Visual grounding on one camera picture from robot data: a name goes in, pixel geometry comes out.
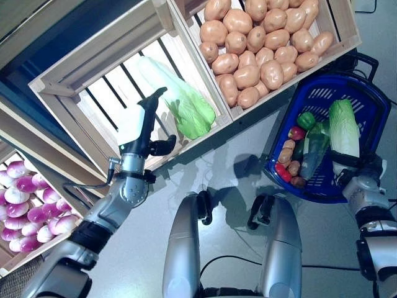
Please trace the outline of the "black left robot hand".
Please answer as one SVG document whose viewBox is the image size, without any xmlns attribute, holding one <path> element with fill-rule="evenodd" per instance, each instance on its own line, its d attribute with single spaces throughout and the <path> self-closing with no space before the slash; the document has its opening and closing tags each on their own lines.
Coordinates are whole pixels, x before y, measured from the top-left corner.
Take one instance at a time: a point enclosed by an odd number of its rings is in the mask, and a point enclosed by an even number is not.
<svg viewBox="0 0 397 298">
<path fill-rule="evenodd" d="M 166 91 L 166 87 L 161 87 L 120 114 L 117 145 L 121 156 L 131 153 L 147 158 L 150 155 L 166 156 L 173 151 L 175 135 L 170 135 L 167 140 L 151 140 L 159 98 Z"/>
</svg>

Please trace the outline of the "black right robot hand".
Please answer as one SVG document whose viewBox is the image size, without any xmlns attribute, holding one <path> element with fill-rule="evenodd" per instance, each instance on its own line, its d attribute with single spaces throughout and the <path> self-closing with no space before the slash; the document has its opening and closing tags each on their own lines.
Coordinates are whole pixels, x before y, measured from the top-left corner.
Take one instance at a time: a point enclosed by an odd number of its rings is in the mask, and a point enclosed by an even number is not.
<svg viewBox="0 0 397 298">
<path fill-rule="evenodd" d="M 331 151 L 331 160 L 335 166 L 342 169 L 335 171 L 336 181 L 340 187 L 347 186 L 353 177 L 365 176 L 373 179 L 377 186 L 386 168 L 387 161 L 378 156 L 375 152 L 368 152 L 360 157 Z"/>
</svg>

